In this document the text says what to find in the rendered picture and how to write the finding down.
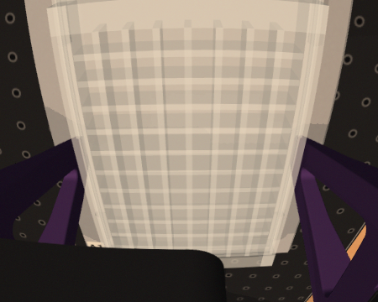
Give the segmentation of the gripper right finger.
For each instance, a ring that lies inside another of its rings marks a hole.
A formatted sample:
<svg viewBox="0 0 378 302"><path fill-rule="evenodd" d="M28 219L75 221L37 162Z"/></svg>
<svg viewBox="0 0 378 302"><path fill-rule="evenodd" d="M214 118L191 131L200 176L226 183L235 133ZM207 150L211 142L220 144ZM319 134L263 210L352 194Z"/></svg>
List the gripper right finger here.
<svg viewBox="0 0 378 302"><path fill-rule="evenodd" d="M315 177L365 220L352 260ZM313 302L368 302L378 290L378 168L307 138L294 192Z"/></svg>

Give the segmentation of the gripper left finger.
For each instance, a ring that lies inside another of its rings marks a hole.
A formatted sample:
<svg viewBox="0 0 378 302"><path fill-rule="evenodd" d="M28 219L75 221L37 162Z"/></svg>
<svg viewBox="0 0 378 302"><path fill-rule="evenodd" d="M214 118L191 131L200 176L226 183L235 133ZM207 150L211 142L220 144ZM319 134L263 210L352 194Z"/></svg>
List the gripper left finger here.
<svg viewBox="0 0 378 302"><path fill-rule="evenodd" d="M71 139L0 169L0 238L15 240L15 219L62 179L38 242L75 245L85 189Z"/></svg>

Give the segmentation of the dark grey perforated base plate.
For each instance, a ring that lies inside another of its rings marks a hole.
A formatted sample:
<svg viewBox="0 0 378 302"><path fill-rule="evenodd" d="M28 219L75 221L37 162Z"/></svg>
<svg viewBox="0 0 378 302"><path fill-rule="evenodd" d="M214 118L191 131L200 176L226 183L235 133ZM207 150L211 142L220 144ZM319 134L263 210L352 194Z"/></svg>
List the dark grey perforated base plate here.
<svg viewBox="0 0 378 302"><path fill-rule="evenodd" d="M54 147L39 88L24 0L0 0L0 169ZM378 0L353 0L338 90L324 145L378 168ZM64 178L63 178L64 179ZM60 180L13 223L15 240L38 242ZM315 177L346 252L365 220ZM312 286L299 222L272 266L225 268L227 302L307 302Z"/></svg>

